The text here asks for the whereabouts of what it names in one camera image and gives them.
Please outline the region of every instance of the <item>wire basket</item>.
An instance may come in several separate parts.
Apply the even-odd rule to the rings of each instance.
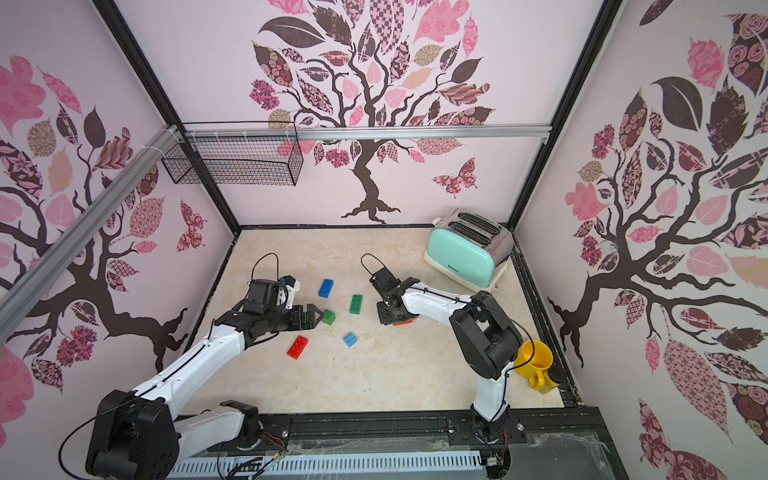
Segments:
[[[268,123],[271,129],[278,127],[279,130],[196,130],[187,131],[185,140],[200,155],[217,184],[295,186],[304,161],[296,125],[293,122],[247,123]],[[165,154],[163,165],[175,184],[202,183],[180,145]]]

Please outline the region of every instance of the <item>beige floor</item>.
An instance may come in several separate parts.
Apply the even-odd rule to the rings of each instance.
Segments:
[[[336,321],[306,332],[281,333],[248,349],[206,383],[184,413],[198,413],[228,399],[258,406],[265,413],[467,409],[475,396],[475,374],[453,331],[424,316],[403,326],[381,325],[376,315],[380,298],[359,262],[364,253],[373,253],[401,280],[413,276],[441,290],[470,293],[422,259],[429,231],[242,232],[196,341],[207,334],[211,320],[243,298],[253,263],[268,252],[280,256],[280,275],[301,282],[296,303],[315,303],[322,310],[332,310]],[[370,257],[366,265],[371,271],[378,268]],[[257,278],[274,278],[274,274],[273,257],[257,267]],[[328,299],[317,295],[326,278],[334,281]],[[360,315],[349,313],[355,293],[363,295]],[[508,270],[493,294],[507,315],[536,336],[514,269]],[[352,348],[342,341],[349,332],[358,338]],[[286,352],[299,333],[310,342],[295,360]],[[514,373],[509,377],[507,399],[513,408],[563,406],[556,389],[541,395]]]

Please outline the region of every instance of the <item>pink leaf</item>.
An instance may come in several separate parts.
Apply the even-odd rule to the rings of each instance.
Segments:
[[[0,195],[0,222],[15,222],[22,215],[22,206],[12,198]]]
[[[645,343],[645,359],[648,361],[650,372],[653,373],[659,368],[659,358],[661,357],[661,351],[659,350],[659,339],[653,337]]]
[[[709,247],[699,245],[690,251],[686,262],[693,275],[715,276],[728,271],[728,265]]]
[[[155,242],[145,240],[134,245],[134,250],[138,253],[150,253],[156,246],[157,244]]]
[[[74,222],[74,208],[66,195],[61,194],[45,209],[45,219],[54,225],[69,227]]]
[[[384,101],[390,108],[397,108],[402,105],[402,102],[406,99],[406,91],[402,88],[396,88],[386,92],[384,95]]]
[[[702,225],[714,225],[720,220],[720,217],[723,216],[727,206],[728,196],[721,195],[701,203],[696,208],[694,215]]]
[[[634,242],[646,243],[656,238],[656,235],[658,235],[660,232],[661,230],[658,227],[655,227],[654,225],[647,225],[645,227],[640,227],[634,232],[630,233],[629,237]]]
[[[662,215],[671,215],[677,210],[677,188],[673,185],[661,192],[656,200],[656,211]]]

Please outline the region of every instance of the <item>light blue toy brick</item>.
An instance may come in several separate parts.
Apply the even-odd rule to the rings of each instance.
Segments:
[[[354,333],[349,332],[344,336],[344,343],[346,343],[347,346],[352,346],[357,343],[357,337]]]

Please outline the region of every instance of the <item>mint green toaster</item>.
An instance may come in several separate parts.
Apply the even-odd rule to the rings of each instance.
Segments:
[[[433,223],[424,260],[474,292],[492,289],[512,253],[509,230],[462,208]]]

